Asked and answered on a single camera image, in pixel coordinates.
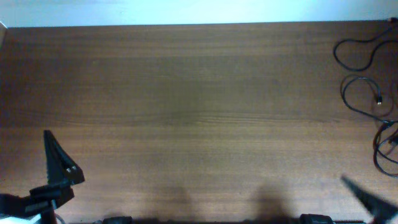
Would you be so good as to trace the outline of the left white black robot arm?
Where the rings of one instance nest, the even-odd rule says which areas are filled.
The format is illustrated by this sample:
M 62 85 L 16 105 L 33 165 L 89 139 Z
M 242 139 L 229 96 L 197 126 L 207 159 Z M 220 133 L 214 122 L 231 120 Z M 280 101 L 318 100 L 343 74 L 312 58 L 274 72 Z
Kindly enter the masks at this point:
M 85 177 L 80 166 L 63 150 L 50 130 L 44 131 L 47 184 L 29 191 L 26 197 L 1 194 L 1 215 L 30 218 L 40 215 L 40 223 L 56 223 L 55 210 L 74 197 L 73 185 Z

